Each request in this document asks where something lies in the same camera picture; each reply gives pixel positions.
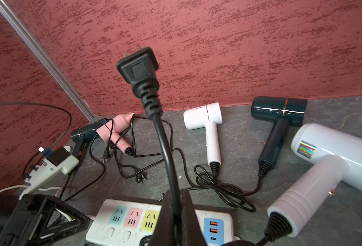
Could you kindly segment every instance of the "hair dryer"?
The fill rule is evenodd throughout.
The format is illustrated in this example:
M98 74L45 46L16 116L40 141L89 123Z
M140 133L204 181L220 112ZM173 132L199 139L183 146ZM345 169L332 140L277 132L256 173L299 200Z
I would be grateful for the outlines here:
M202 107L189 109L184 112L185 127L189 130L205 127L207 142L207 161L217 177L219 166L222 164L219 151L218 131L216 126L222 124L222 115L219 103L207 104Z
M296 237L337 184L362 191L362 139L318 124L305 124L292 141L293 152L314 164L268 209L292 226Z
M108 143L111 126L113 125L113 133L111 134L111 141L114 144L120 138L119 133L123 132L126 128L128 128L133 115L134 113L117 115L113 118L113 123L111 123L111 121L107 122L105 125L98 128L96 132L103 139L103 141L105 141L105 143ZM117 147L124 154L133 155L132 147L123 138L120 138L120 140L117 142Z
M96 136L95 130L105 124L106 121L107 118L103 118L94 123L75 129L70 133L72 141L76 143L75 147L72 150L73 156L75 156L77 159L80 159L80 154L84 148L85 143L98 137Z
M263 178L275 167L287 130L300 127L304 119L307 100L272 96L253 99L251 115L258 120L272 121L274 126L258 159L258 177Z

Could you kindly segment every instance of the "gray countertop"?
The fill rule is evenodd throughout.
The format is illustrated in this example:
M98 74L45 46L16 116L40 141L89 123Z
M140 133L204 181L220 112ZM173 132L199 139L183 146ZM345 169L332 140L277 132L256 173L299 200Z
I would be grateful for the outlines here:
M218 125L222 162L219 179L232 183L244 190L252 190L256 186L258 164L257 159L263 148L272 122L258 121L250 114L250 105L223 107L223 124ZM184 126L183 111L165 112L162 119L169 121L174 128L173 145L181 148L185 154L188 174L195 180L193 167L196 164L205 165L207 154L205 147L205 130L188 130ZM362 138L362 96L339 99L310 100L304 123L318 123L330 128ZM138 154L160 152L159 141L153 123L148 120L135 119L134 127ZM228 207L212 190L191 191L193 204L203 205L206 210L227 212L232 215L234 233L241 239L258 242L263 237L263 230L268 221L267 208L297 179L299 179L311 164L295 156L290 143L298 128L291 127L286 137L277 165L262 181L259 192L248 197L256 206L255 213ZM93 146L93 154L100 158L105 143L97 139ZM178 152L173 152L180 188L188 188L185 179L183 163ZM133 164L145 167L161 156L134 159L122 156L123 164ZM96 215L105 199L119 199L122 196L130 198L151 199L157 202L162 193L169 189L164 164L158 164L147 170L147 180L137 184L134 178L123 179L116 167L115 160L106 163L105 175L78 194L68 203L85 214ZM82 165L69 183L70 189L64 194L64 199L94 180L102 171L86 153ZM52 180L51 186L61 185L65 176ZM84 245L86 232L54 243L54 245ZM306 224L296 238L284 237L268 243L268 245L357 245L362 246L362 192L341 182L333 197L328 197L316 214Z

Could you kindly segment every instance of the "black plug adapter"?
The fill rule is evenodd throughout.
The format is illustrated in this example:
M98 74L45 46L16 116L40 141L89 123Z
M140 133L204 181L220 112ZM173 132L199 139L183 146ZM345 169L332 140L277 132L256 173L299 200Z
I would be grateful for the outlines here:
M117 62L117 69L131 84L134 95L141 99L148 119L154 114L162 116L163 110L158 99L159 82L155 71L158 62L150 47L139 50Z

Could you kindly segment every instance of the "power strip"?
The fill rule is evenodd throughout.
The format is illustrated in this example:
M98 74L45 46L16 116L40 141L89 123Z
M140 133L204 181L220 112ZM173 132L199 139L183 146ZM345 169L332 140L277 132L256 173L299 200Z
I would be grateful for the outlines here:
M107 199L100 208L85 239L102 246L136 246L154 233L161 211L160 205ZM201 232L209 246L234 240L230 214L195 210Z

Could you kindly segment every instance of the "extension socket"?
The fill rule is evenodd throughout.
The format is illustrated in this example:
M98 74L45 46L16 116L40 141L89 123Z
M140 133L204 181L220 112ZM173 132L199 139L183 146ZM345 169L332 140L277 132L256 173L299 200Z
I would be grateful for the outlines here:
M161 211L160 205L107 199L100 208L85 239L102 246L136 246L154 233ZM200 229L208 246L234 240L230 214L195 210Z
M72 150L70 146L64 146L69 153ZM68 159L63 161L59 165L54 165L47 158L43 159L42 165L36 165L30 172L29 177L24 181L30 183L30 186L23 190L20 194L19 199L25 194L32 194L37 191L39 188L46 185L52 178L54 178L60 172L64 175L68 175L77 165L79 160L76 159L73 155L70 155Z

